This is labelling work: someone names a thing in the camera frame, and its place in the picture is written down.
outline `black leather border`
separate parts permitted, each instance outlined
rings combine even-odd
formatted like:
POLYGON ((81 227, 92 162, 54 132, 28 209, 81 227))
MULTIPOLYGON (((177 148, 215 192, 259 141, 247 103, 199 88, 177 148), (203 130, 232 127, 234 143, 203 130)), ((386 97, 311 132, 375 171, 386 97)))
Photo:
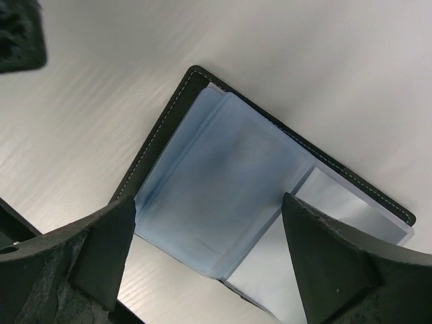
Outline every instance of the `black leather border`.
POLYGON ((349 182, 360 188, 380 205, 383 205, 394 215, 405 221, 409 226, 414 225, 416 217, 410 211, 406 210, 404 207, 385 195, 382 191, 370 185, 367 181, 362 179, 353 171, 349 170, 347 167, 343 166, 341 163, 325 154, 315 145, 308 142, 306 139, 295 133, 295 131, 291 130, 289 127, 277 120, 275 117, 255 105, 245 96, 235 91, 225 82, 221 81, 216 76, 212 75, 212 73, 206 71, 204 68, 198 65, 190 67, 186 72, 186 75, 183 77, 183 80, 175 90, 166 108, 163 110, 161 116, 144 142, 144 145, 139 150, 136 158, 129 167, 129 170, 126 172, 123 180, 120 182, 120 185, 115 191, 111 201, 118 199, 124 194, 130 194, 132 196, 136 195, 141 185, 144 183, 147 175, 153 168, 153 165, 159 158, 159 155, 169 142, 169 139, 172 137, 190 106, 193 104, 195 98, 202 89, 207 87, 209 82, 214 83, 224 91, 232 92, 239 96, 242 100, 247 102, 261 115, 265 116, 270 122, 274 123, 278 128, 293 138, 298 144, 303 146, 324 164, 328 165, 349 182))

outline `white stitching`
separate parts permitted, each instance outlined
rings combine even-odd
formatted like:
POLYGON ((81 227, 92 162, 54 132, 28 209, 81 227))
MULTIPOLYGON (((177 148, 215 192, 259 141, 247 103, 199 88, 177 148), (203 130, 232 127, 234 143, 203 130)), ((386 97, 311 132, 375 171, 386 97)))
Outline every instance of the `white stitching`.
MULTIPOLYGON (((177 100, 179 98, 179 96, 182 94, 184 88, 186 87, 186 85, 188 84, 189 80, 191 79, 191 77, 194 75, 194 73, 198 73, 201 76, 205 77, 208 81, 212 82, 214 85, 218 86, 220 89, 222 89, 223 91, 227 91, 226 89, 224 89, 222 86, 218 85, 216 82, 214 82, 212 79, 210 79, 208 76, 202 74, 199 71, 192 71, 191 74, 189 75, 188 79, 186 80, 186 82, 184 83, 183 87, 180 89, 178 95, 175 97, 173 104, 171 105, 171 107, 168 109, 167 113, 165 114, 165 117, 162 119, 161 124, 159 125, 159 127, 157 128, 155 134, 153 135, 153 137, 151 138, 149 144, 147 145, 147 147, 144 149, 144 152, 142 153, 142 155, 140 156, 139 160, 136 162, 134 168, 132 169, 130 175, 128 176, 128 179, 126 180, 126 183, 123 185, 123 187, 120 190, 120 193, 117 196, 117 199, 122 195, 124 189, 126 188, 126 186, 129 183, 130 178, 133 176, 133 174, 135 173, 136 168, 138 167, 138 165, 140 164, 140 162, 142 161, 142 159, 144 158, 147 150, 149 149, 151 143, 153 142, 153 140, 155 139, 157 133, 159 132, 159 130, 161 129, 163 123, 165 122, 165 120, 167 119, 169 113, 171 113, 172 109, 174 108, 174 105, 177 103, 177 100)), ((300 144, 301 146, 303 146, 304 148, 314 152, 314 154, 318 155, 320 158, 322 158, 324 161, 328 162, 329 164, 331 164, 332 166, 334 166, 337 170, 343 172, 344 174, 346 174, 348 177, 352 178, 356 183, 360 184, 361 186, 365 187, 367 190, 371 191, 372 193, 376 194, 379 198, 381 198, 382 200, 384 200, 387 204, 390 204, 391 206, 393 206, 394 208, 396 208, 397 210, 399 210, 401 213, 403 213, 406 217, 406 223, 409 223, 411 220, 411 216, 404 210, 402 210, 400 207, 396 206, 394 203, 392 203, 390 200, 386 199, 385 197, 383 197, 382 195, 380 195, 376 190, 372 189, 371 187, 367 186, 366 184, 363 184, 362 182, 360 182, 356 177, 354 177, 353 175, 349 174, 347 171, 345 171, 344 169, 342 169, 341 167, 339 167, 338 165, 336 165, 335 163, 331 162, 330 160, 326 159, 323 155, 321 155, 320 153, 318 153, 317 151, 315 151, 313 148, 309 147, 308 145, 306 145, 305 143, 303 143, 299 138, 295 137, 292 134, 287 133, 283 128, 280 128, 278 125, 275 125, 277 128, 279 128, 282 132, 284 132, 285 134, 287 134, 290 138, 294 139, 298 144, 300 144)))

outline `card holder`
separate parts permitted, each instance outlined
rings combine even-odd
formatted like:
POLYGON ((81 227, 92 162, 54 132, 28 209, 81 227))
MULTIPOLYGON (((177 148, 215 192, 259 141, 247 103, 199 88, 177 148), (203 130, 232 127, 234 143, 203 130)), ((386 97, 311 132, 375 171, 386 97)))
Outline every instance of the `card holder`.
POLYGON ((198 66, 113 200, 136 196, 145 240, 279 322, 306 323, 281 221, 285 192, 387 242, 413 235, 412 213, 198 66))

